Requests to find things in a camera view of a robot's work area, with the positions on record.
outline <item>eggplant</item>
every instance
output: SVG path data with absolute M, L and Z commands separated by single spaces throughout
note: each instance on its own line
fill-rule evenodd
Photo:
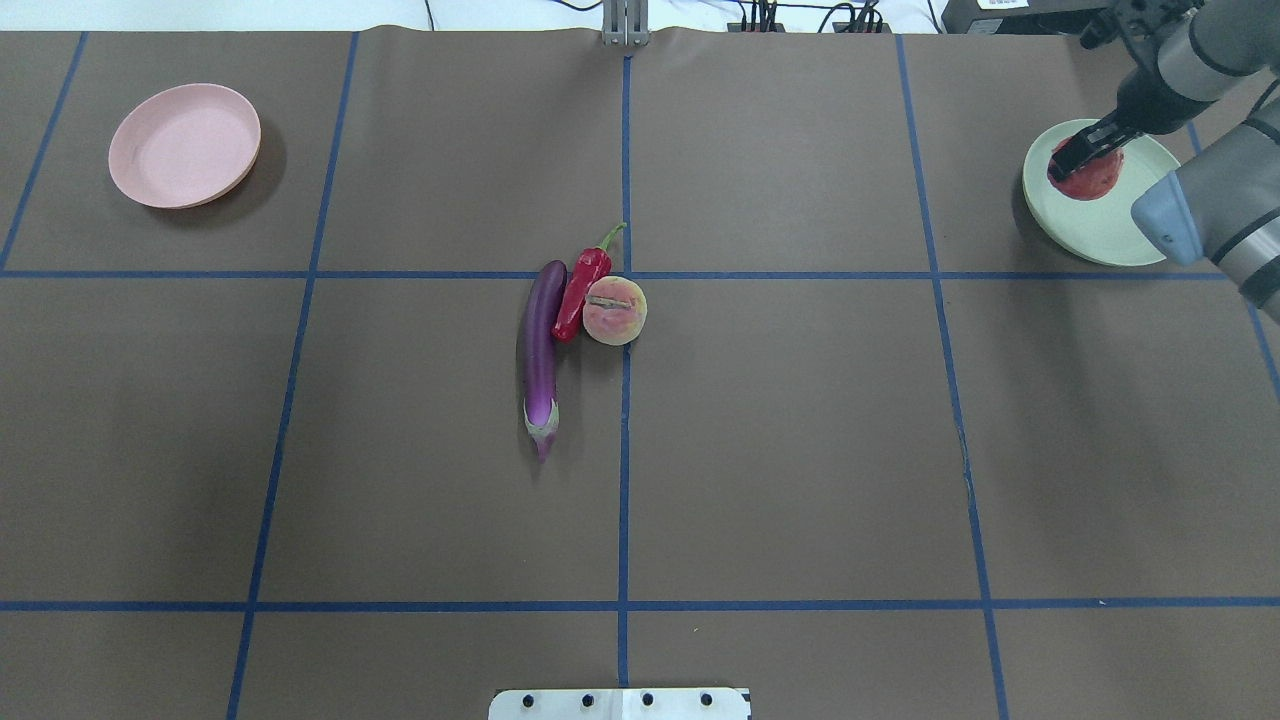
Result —
M 564 297 L 568 268 L 559 260 L 543 266 L 529 291 L 525 323 L 521 328 L 525 364 L 525 429 L 538 447 L 538 461 L 545 462 L 559 428 L 556 404 L 556 343 L 552 327 Z

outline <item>wire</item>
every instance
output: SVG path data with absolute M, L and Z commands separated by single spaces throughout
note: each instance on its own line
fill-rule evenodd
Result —
M 588 10 L 594 10 L 594 9 L 599 8 L 600 5 L 603 5 L 604 0 L 600 0 L 599 3 L 596 3 L 594 5 L 588 5 L 586 8 L 579 8 L 577 5 L 571 5 L 570 3 L 566 3 L 564 0 L 552 0 L 552 3 L 556 3 L 557 5 L 564 5 L 570 10 L 577 10 L 579 13 L 585 13 Z
M 1258 97 L 1258 101 L 1253 104 L 1253 108 L 1249 110 L 1249 114 L 1252 115 L 1258 110 L 1261 110 L 1262 106 L 1267 104 L 1267 97 L 1271 97 L 1271 94 L 1275 92 L 1277 87 L 1280 87 L 1280 79 L 1276 79 L 1275 82 L 1268 85 L 1266 90 L 1262 91 L 1262 95 Z
M 837 3 L 832 9 L 827 10 L 827 14 L 822 18 L 822 24 L 818 26 L 818 32 L 827 28 L 827 20 L 829 20 L 831 15 L 841 8 L 849 8 L 849 24 L 854 24 L 854 5 L 851 3 Z
M 933 9 L 933 0 L 924 0 L 929 4 L 929 22 L 933 23 L 933 29 L 938 31 L 938 35 L 946 35 L 942 31 L 942 26 L 938 24 L 938 13 Z

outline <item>peach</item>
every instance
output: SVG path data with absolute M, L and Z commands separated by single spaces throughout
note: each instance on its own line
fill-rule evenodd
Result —
M 649 304 L 640 286 L 618 275 L 605 275 L 586 291 L 582 327 L 604 345 L 626 345 L 644 329 L 648 314 Z

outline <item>white metal plate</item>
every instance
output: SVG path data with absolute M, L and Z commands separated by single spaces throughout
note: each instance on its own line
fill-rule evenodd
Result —
M 750 720 L 750 698 L 733 688 L 504 691 L 489 720 Z

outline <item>pepper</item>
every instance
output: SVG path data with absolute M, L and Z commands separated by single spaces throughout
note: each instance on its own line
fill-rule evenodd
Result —
M 609 274 L 613 269 L 613 260 L 609 259 L 609 242 L 617 236 L 626 223 L 609 231 L 600 245 L 588 247 L 577 256 L 573 265 L 573 275 L 564 288 L 564 300 L 561 301 L 561 310 L 556 315 L 556 324 L 552 325 L 552 336 L 561 342 L 568 342 L 577 337 L 577 331 L 582 327 L 582 305 L 586 304 L 586 292 L 595 281 Z

